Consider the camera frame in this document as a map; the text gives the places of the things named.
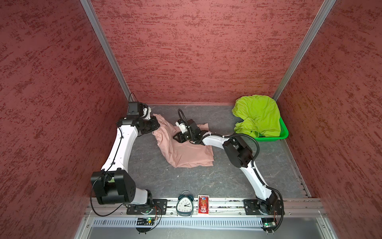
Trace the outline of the pink shorts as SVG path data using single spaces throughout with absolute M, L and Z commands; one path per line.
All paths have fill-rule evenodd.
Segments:
M 211 146 L 195 145 L 189 141 L 179 143 L 173 136 L 180 132 L 161 115 L 155 114 L 160 127 L 153 132 L 163 156 L 175 168 L 213 166 L 214 155 Z

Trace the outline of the lime green shorts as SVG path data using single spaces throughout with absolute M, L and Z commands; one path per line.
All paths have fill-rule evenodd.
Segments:
M 253 138 L 279 137 L 281 135 L 280 111 L 268 96 L 243 96 L 236 100 L 232 113 L 242 119 L 235 124 L 236 133 Z

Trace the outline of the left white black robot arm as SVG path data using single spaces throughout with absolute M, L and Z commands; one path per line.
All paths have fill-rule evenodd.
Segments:
M 141 102 L 130 102 L 128 112 L 117 123 L 116 138 L 100 171 L 92 173 L 91 196 L 100 205 L 130 205 L 147 215 L 156 208 L 149 190 L 139 189 L 128 173 L 128 164 L 135 140 L 152 133 L 160 125 L 151 108 Z

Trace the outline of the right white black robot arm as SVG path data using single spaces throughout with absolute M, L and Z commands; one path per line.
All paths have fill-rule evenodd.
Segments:
M 220 135 L 201 130 L 193 120 L 179 119 L 176 126 L 180 132 L 173 136 L 173 139 L 179 143 L 190 141 L 196 145 L 224 149 L 231 164 L 244 173 L 254 189 L 257 207 L 261 214 L 279 216 L 284 214 L 282 195 L 265 182 L 255 164 L 260 146 L 254 138 L 246 134 Z

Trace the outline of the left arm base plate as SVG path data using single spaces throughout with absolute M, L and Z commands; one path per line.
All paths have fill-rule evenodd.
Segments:
M 165 215 L 168 199 L 153 199 L 148 205 L 127 205 L 127 215 Z

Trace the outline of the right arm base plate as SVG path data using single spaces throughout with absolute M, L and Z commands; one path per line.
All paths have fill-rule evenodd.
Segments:
M 274 215 L 284 214 L 281 201 L 277 199 L 273 203 L 264 200 L 244 199 L 244 210 L 246 215 Z

